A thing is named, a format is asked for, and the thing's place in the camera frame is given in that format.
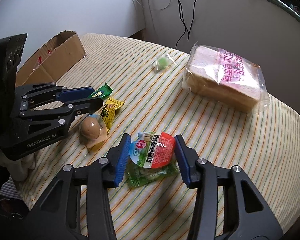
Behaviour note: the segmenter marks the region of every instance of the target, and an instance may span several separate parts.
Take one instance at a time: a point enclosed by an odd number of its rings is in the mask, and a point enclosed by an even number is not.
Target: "yellow wrapper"
[[[107,133],[110,132],[113,120],[114,120],[114,115],[115,111],[119,108],[121,108],[124,105],[123,101],[119,101],[114,98],[108,98],[106,100],[105,105],[103,106],[102,112],[101,112],[101,117],[103,121],[106,124],[107,127]]]

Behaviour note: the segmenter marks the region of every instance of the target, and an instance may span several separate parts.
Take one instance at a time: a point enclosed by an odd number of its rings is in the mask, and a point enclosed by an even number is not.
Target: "table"
[[[255,183],[287,231],[300,215],[300,116],[270,96],[268,110],[246,115],[181,88],[189,55],[178,50],[130,38],[89,33],[81,38],[87,56],[58,82],[68,88],[108,82],[112,97],[125,101],[109,137],[90,151],[79,141],[78,116],[69,137],[39,151],[36,168],[18,185],[31,208],[63,165],[91,164],[118,145],[123,133],[137,138],[139,131],[182,134],[189,147],[216,166],[240,165]],[[155,56],[169,53],[177,66],[154,73]],[[56,107],[57,103],[43,106]],[[118,239],[186,239],[194,209],[195,189],[181,176],[129,189],[127,176],[109,200]],[[87,235],[86,189],[81,193],[82,233]],[[222,232],[223,198],[219,188],[218,230]]]

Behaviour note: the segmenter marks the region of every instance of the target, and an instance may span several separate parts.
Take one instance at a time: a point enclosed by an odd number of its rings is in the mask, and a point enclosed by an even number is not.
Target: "cardboard box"
[[[56,82],[85,56],[77,33],[61,32],[38,49],[20,68],[16,86]]]

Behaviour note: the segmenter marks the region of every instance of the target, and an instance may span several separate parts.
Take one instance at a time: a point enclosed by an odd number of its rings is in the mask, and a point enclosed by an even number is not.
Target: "white wall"
[[[181,0],[188,27],[194,0]],[[164,8],[169,0],[150,0],[152,9]],[[175,47],[184,27],[178,2],[162,11],[145,6],[147,40]],[[197,0],[189,42],[178,49],[189,53],[199,44],[227,49],[261,66],[268,92],[300,114],[300,23],[266,0]]]
[[[28,33],[19,67],[64,30],[129,37],[144,27],[132,0],[0,0],[0,38]]]

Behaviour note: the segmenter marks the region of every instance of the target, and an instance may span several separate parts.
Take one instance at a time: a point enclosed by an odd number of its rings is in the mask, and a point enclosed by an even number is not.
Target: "red logo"
[[[139,149],[142,149],[144,147],[147,146],[147,143],[144,141],[144,140],[141,140],[141,141],[138,141],[136,146],[139,148]]]

